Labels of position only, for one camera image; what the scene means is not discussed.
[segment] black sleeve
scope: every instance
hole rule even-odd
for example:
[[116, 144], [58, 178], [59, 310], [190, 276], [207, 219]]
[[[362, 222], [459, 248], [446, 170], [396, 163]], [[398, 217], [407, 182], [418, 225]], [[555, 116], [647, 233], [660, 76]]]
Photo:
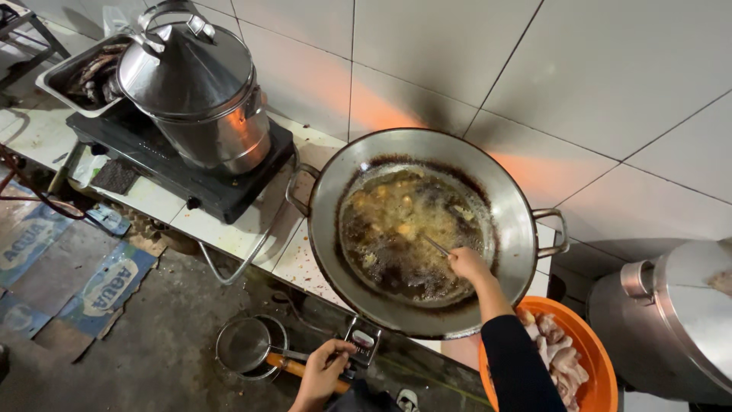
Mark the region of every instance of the black sleeve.
[[516, 316], [495, 317], [480, 334], [501, 412], [566, 412], [536, 345]]

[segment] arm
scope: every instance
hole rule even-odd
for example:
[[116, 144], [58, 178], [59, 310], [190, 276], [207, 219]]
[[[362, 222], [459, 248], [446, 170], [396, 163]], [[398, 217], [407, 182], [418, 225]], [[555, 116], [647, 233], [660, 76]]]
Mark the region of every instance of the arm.
[[448, 259], [452, 271], [468, 279], [478, 295], [484, 323], [480, 332], [501, 410], [565, 411], [536, 345], [485, 260], [468, 248], [451, 250]]
[[[295, 403], [289, 412], [320, 412], [338, 382], [338, 375], [348, 367], [348, 354], [356, 352], [353, 344], [330, 339], [310, 354]], [[329, 358], [338, 353], [335, 359]]]

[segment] large metal pot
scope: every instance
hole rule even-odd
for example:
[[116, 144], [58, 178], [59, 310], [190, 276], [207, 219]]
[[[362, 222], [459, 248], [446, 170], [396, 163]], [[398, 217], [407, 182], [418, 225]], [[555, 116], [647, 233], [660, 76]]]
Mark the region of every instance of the large metal pot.
[[707, 281], [732, 270], [732, 245], [693, 241], [605, 276], [588, 302], [592, 329], [637, 390], [732, 405], [732, 298]]
[[[172, 13], [190, 18], [149, 29]], [[236, 175], [262, 162], [271, 145], [269, 121], [247, 46], [209, 24], [189, 1], [150, 7], [138, 23], [141, 33], [119, 63], [119, 85], [186, 164]]]
[[[310, 245], [319, 268], [353, 310], [385, 328], [420, 339], [445, 340], [476, 333], [481, 326], [474, 294], [443, 307], [408, 304], [375, 292], [343, 259], [338, 231], [340, 201], [352, 191], [359, 176], [386, 163], [422, 164], [432, 173], [463, 181], [477, 192], [493, 229], [487, 250], [491, 267], [513, 304], [526, 294], [537, 259], [569, 248], [567, 225], [559, 210], [531, 210], [516, 182], [495, 160], [478, 147], [444, 133], [416, 128], [383, 130], [345, 146], [322, 172], [300, 164], [298, 171], [316, 178], [310, 204], [305, 206], [293, 196], [297, 173], [290, 180], [287, 199], [307, 216]], [[538, 249], [535, 220], [545, 216], [561, 219], [564, 240], [560, 246]]]

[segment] gas stove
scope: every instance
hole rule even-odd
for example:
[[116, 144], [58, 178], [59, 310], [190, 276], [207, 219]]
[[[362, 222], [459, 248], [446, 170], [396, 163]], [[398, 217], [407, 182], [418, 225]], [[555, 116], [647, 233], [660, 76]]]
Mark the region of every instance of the gas stove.
[[213, 176], [186, 166], [160, 129], [126, 99], [101, 117], [74, 113], [66, 124], [93, 154], [123, 159], [140, 175], [185, 199], [188, 209], [203, 209], [227, 224], [246, 211], [295, 153], [292, 132], [270, 120], [272, 148], [257, 167], [235, 177]]

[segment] pot lid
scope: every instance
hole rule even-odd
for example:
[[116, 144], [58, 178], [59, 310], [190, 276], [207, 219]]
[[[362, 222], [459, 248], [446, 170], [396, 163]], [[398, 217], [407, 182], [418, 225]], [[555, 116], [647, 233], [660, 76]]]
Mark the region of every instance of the pot lid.
[[728, 379], [729, 385], [732, 381], [732, 355], [728, 349], [732, 339], [732, 297], [709, 283], [715, 276], [732, 271], [732, 244], [685, 243], [668, 254], [663, 266], [668, 297], [684, 332]]
[[150, 114], [205, 117], [240, 100], [235, 96], [247, 91], [253, 63], [239, 38], [194, 15], [144, 29], [122, 55], [117, 76], [125, 95]]

